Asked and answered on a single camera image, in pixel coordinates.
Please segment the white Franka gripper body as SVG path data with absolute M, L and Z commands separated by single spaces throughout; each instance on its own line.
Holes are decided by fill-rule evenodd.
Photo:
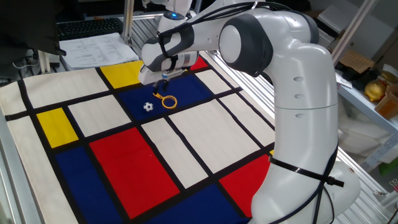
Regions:
M 148 85 L 151 83 L 155 83 L 161 80 L 169 81 L 173 77 L 177 77 L 184 72 L 181 68 L 174 69 L 171 71 L 161 71 L 161 72 L 152 72 L 145 65 L 143 65 L 139 70 L 138 80 L 143 85 Z

